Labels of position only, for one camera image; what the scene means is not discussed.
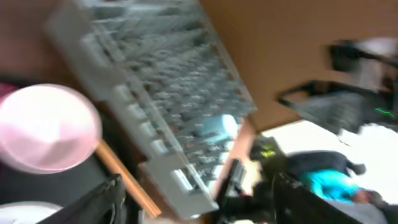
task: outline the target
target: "teal cloth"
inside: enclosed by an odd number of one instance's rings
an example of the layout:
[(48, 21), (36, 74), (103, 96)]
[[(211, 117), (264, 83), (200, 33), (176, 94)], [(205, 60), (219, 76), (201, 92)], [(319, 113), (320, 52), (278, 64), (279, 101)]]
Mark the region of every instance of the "teal cloth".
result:
[(336, 170), (309, 172), (300, 180), (307, 189), (325, 200), (353, 203), (351, 197), (360, 189), (351, 177)]

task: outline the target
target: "dishwasher rack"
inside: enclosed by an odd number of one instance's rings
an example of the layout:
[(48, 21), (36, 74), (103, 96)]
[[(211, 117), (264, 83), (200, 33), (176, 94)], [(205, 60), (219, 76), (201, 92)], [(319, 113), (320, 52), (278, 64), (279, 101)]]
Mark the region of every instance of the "dishwasher rack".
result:
[(255, 110), (196, 1), (64, 1), (49, 36), (95, 101), (148, 157), (140, 164), (183, 219), (218, 208), (209, 195), (233, 139), (208, 143), (202, 122)]

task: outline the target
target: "wooden stick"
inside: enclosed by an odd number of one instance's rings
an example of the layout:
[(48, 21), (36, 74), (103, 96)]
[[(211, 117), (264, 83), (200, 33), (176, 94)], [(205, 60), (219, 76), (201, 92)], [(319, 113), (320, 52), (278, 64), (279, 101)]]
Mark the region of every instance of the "wooden stick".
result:
[(104, 140), (101, 140), (96, 154), (112, 173), (122, 176), (123, 184), (128, 194), (132, 196), (151, 217), (155, 218), (162, 213), (159, 207), (146, 194), (144, 189), (142, 189), (137, 180), (131, 175)]

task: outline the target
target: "pink bowl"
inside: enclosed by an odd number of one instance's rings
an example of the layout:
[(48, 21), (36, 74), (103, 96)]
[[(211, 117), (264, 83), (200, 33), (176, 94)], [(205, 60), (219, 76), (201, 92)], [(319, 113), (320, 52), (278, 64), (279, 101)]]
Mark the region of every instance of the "pink bowl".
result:
[(102, 137), (90, 101), (60, 85), (34, 85), (0, 102), (0, 159), (34, 174), (62, 172), (82, 163)]

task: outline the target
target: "light blue cup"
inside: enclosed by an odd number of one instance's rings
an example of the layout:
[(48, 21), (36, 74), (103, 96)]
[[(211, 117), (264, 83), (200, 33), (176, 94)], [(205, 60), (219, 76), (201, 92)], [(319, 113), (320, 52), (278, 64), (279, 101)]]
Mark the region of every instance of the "light blue cup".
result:
[(205, 139), (204, 141), (208, 144), (216, 144), (228, 138), (235, 138), (238, 133), (238, 124), (232, 115), (216, 115), (213, 118), (205, 119), (203, 127), (197, 131), (199, 136), (206, 136), (210, 133), (218, 133), (218, 135)]

